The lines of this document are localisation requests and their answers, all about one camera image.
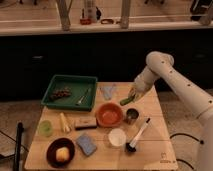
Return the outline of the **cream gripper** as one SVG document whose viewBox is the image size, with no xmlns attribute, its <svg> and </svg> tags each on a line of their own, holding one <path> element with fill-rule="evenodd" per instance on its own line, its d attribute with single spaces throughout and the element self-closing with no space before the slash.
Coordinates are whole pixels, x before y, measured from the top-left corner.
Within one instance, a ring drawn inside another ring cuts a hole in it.
<svg viewBox="0 0 213 171">
<path fill-rule="evenodd" d="M 136 87 L 134 85 L 132 85 L 131 89 L 130 89 L 130 91 L 128 93 L 128 96 L 132 98 L 133 102 L 136 102 L 136 101 L 140 100 L 144 96 L 144 93 L 141 92 L 141 91 L 138 91 L 136 89 Z"/>
</svg>

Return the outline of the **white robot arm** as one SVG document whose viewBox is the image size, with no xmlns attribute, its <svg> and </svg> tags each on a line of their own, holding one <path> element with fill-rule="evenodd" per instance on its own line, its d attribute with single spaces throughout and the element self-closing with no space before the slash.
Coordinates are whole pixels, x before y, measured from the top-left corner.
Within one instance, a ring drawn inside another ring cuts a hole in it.
<svg viewBox="0 0 213 171">
<path fill-rule="evenodd" d="M 146 56 L 146 67 L 134 79 L 129 96 L 139 100 L 162 78 L 203 125 L 204 143 L 198 146 L 196 171 L 213 171 L 213 96 L 181 75 L 173 64 L 170 54 L 150 52 Z"/>
</svg>

